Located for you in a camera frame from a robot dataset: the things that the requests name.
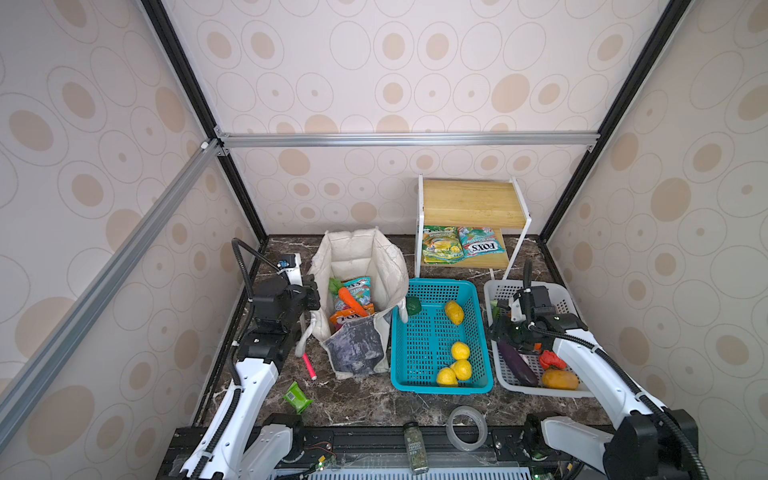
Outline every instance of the toy carrot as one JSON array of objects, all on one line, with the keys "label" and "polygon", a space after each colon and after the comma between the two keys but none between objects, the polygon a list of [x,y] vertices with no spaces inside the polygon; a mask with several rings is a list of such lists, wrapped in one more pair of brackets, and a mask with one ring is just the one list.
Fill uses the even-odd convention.
[{"label": "toy carrot", "polygon": [[346,288],[342,283],[341,280],[337,278],[332,278],[328,282],[328,290],[331,291],[334,295],[339,296],[339,300],[346,303],[349,308],[355,311],[358,315],[361,317],[368,316],[368,312],[366,312],[366,309],[360,305],[360,303],[355,299],[355,297],[351,294],[348,288]]}]

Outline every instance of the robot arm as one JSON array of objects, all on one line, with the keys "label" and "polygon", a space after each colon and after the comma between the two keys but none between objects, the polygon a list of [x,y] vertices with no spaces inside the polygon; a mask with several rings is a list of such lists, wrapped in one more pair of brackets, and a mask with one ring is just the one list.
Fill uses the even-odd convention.
[{"label": "robot arm", "polygon": [[528,262],[523,289],[510,299],[509,321],[505,326],[494,322],[495,335],[518,349],[531,351],[543,345],[554,351],[594,393],[616,433],[602,432],[556,412],[529,415],[526,451],[566,452],[610,480],[706,480],[693,418],[684,410],[669,410],[642,389],[576,315],[556,313],[546,286],[531,285]]},{"label": "robot arm", "polygon": [[[254,250],[236,240],[235,256],[244,272],[237,244],[251,253]],[[256,441],[245,449],[264,399],[300,337],[300,317],[305,310],[319,309],[313,278],[307,286],[302,284],[298,254],[283,256],[278,265],[268,264],[279,276],[247,288],[248,330],[241,330],[233,343],[237,348],[237,361],[230,363],[233,381],[200,444],[181,468],[183,478],[264,480],[280,460],[297,458],[302,452],[297,415],[272,415]],[[250,286],[250,279],[245,281]]]}]

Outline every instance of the pink pen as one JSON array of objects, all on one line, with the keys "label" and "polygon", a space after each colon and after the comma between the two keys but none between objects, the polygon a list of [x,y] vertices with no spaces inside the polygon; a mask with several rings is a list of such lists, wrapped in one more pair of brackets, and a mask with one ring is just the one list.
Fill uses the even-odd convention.
[{"label": "pink pen", "polygon": [[306,352],[304,353],[304,356],[301,357],[304,359],[304,365],[306,365],[306,371],[310,373],[310,377],[312,380],[317,380],[317,374],[315,374],[315,369],[312,368],[312,363],[310,362],[310,358],[306,356]]}]

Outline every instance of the white plastic basket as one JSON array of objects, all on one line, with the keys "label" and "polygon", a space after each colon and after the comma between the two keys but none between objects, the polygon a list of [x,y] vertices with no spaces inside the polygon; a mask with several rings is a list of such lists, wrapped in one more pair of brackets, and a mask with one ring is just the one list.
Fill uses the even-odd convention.
[{"label": "white plastic basket", "polygon": [[[556,283],[546,282],[531,282],[532,286],[543,285],[549,290],[549,300],[554,304],[558,313],[577,313],[574,306],[571,295],[564,286]],[[511,298],[512,295],[523,287],[521,280],[491,280],[485,284],[483,290],[485,291],[485,313],[488,316],[488,325],[493,324],[491,300],[502,300]],[[541,375],[544,374],[544,370],[541,365],[538,364],[538,356],[536,355],[520,355],[523,360],[531,367],[533,373],[536,374],[539,381],[539,386],[522,386],[520,382],[512,375],[512,372],[507,367],[507,363],[498,354],[498,347],[496,342],[491,341],[493,348],[493,363],[496,369],[496,379],[499,385],[512,392],[523,392],[529,395],[543,395],[543,396],[559,396],[569,397],[573,399],[580,399],[584,397],[594,397],[592,392],[589,391],[584,383],[581,383],[576,390],[557,390],[548,389],[541,385]]]}]

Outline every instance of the aluminum frame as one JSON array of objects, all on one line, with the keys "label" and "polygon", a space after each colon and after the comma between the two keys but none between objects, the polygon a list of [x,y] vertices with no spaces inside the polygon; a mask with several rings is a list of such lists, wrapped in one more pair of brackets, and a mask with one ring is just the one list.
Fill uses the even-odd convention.
[{"label": "aluminum frame", "polygon": [[165,228],[205,167],[216,160],[220,151],[216,139],[203,142],[200,148],[70,308],[46,344],[17,375],[0,403],[0,452],[11,441],[125,279]]},{"label": "aluminum frame", "polygon": [[225,149],[263,147],[434,147],[439,145],[594,145],[596,131],[511,131],[220,135]]}]

